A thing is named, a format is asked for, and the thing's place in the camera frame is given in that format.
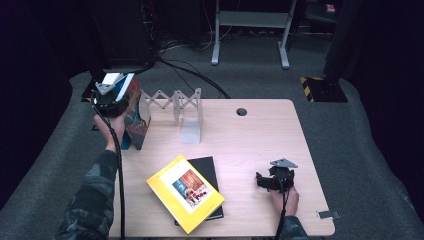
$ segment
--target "camouflage sleeve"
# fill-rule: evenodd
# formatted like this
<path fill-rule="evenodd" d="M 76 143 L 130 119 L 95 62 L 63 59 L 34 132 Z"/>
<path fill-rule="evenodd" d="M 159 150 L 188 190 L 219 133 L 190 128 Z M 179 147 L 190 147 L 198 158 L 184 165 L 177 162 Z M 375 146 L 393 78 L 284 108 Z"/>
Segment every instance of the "camouflage sleeve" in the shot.
<path fill-rule="evenodd" d="M 117 168 L 116 153 L 103 151 L 69 202 L 53 239 L 106 239 L 109 236 Z"/>
<path fill-rule="evenodd" d="M 295 216 L 286 216 L 284 218 L 284 227 L 282 231 L 283 239 L 287 240 L 307 240 L 309 239 L 299 219 Z"/>

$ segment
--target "black cable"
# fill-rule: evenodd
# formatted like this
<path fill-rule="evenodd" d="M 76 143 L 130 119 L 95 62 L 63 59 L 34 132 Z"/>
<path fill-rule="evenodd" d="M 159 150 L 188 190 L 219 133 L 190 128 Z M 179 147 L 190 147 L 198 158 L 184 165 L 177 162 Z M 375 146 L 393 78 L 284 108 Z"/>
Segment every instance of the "black cable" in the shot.
<path fill-rule="evenodd" d="M 224 95 L 224 97 L 226 99 L 230 99 L 230 96 L 224 91 L 224 89 L 222 89 L 218 84 L 216 84 L 214 81 L 210 80 L 209 78 L 203 76 L 202 74 L 199 74 L 197 72 L 191 71 L 189 69 L 183 68 L 183 67 L 179 67 L 177 65 L 174 65 L 172 63 L 169 63 L 167 61 L 165 61 L 164 59 L 162 59 L 162 57 L 157 56 L 157 60 L 165 65 L 168 65 L 170 67 L 182 70 L 184 72 L 190 73 L 198 78 L 201 78 L 202 80 L 204 80 L 205 82 L 209 83 L 210 85 L 212 85 L 214 88 L 216 88 L 220 93 L 222 93 L 222 95 Z"/>
<path fill-rule="evenodd" d="M 118 156 L 119 197 L 121 202 L 121 238 L 120 239 L 124 240 L 125 239 L 125 197 L 124 197 L 124 178 L 123 178 L 123 172 L 122 172 L 121 146 L 119 144 L 118 137 L 116 136 L 115 129 L 112 128 L 112 126 L 110 125 L 110 122 L 100 113 L 100 111 L 97 109 L 96 105 L 94 104 L 93 95 L 94 95 L 94 91 L 91 94 L 91 106 L 93 107 L 94 111 L 96 111 L 97 115 L 100 116 L 102 121 L 109 128 L 109 131 L 115 143 L 116 155 Z"/>
<path fill-rule="evenodd" d="M 277 233 L 275 234 L 275 240 L 280 239 L 281 231 L 284 227 L 284 218 L 286 216 L 286 205 L 287 201 L 289 199 L 289 189 L 284 189 L 283 186 L 281 186 L 281 194 L 283 194 L 283 210 L 280 214 L 280 222 L 278 223 Z"/>

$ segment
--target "person's left hand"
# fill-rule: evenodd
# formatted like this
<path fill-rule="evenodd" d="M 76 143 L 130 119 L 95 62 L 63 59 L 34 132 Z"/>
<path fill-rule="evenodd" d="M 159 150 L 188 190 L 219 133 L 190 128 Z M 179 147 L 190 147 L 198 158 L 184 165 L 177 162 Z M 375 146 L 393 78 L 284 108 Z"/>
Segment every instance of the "person's left hand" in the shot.
<path fill-rule="evenodd" d="M 124 118 L 126 114 L 127 112 L 125 111 L 116 118 L 107 119 L 110 122 L 111 127 L 115 130 L 119 145 L 121 145 L 122 143 L 122 138 L 125 132 Z M 102 118 L 97 114 L 94 116 L 93 119 L 94 119 L 94 123 L 99 128 L 100 132 L 103 134 L 103 137 L 106 140 L 106 150 L 111 150 L 113 152 L 116 152 L 115 141 L 113 140 L 112 133 L 110 132 L 106 123 L 103 122 Z"/>

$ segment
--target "black book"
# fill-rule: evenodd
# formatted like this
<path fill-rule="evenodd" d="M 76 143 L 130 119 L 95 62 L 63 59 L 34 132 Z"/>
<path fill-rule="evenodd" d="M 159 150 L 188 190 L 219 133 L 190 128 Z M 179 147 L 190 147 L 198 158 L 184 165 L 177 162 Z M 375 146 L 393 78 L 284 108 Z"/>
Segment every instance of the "black book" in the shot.
<path fill-rule="evenodd" d="M 203 158 L 195 158 L 188 159 L 188 162 L 199 171 L 200 174 L 219 192 L 218 181 L 216 179 L 215 173 L 215 165 L 213 163 L 213 157 L 203 157 Z M 224 210 L 222 209 L 222 205 L 215 210 L 205 221 L 223 218 Z"/>

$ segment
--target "gray floor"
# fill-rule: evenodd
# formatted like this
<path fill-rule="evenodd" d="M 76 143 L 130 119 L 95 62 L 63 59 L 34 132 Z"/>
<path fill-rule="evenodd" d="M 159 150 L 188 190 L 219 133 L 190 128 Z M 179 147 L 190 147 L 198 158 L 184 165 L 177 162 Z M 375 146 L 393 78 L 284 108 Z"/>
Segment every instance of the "gray floor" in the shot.
<path fill-rule="evenodd" d="M 233 39 L 221 46 L 218 66 L 211 66 L 212 46 L 205 50 L 178 47 L 162 57 L 185 61 L 221 86 L 231 98 L 290 99 L 294 102 L 322 188 L 335 219 L 327 239 L 424 239 L 423 223 L 407 201 L 402 184 L 388 169 L 375 146 L 358 92 L 340 85 L 348 103 L 309 103 L 300 77 L 321 76 L 329 42 L 296 36 L 283 70 L 278 38 Z M 187 64 L 173 62 L 191 68 Z M 134 69 L 114 69 L 132 71 Z M 219 98 L 216 89 L 181 73 L 204 98 Z M 0 213 L 0 239 L 49 239 L 80 180 L 104 142 L 91 131 L 94 114 L 80 96 L 90 81 L 81 73 L 70 81 L 74 92 L 68 109 L 37 161 Z M 146 93 L 174 90 L 191 94 L 173 69 L 162 63 L 137 76 Z"/>

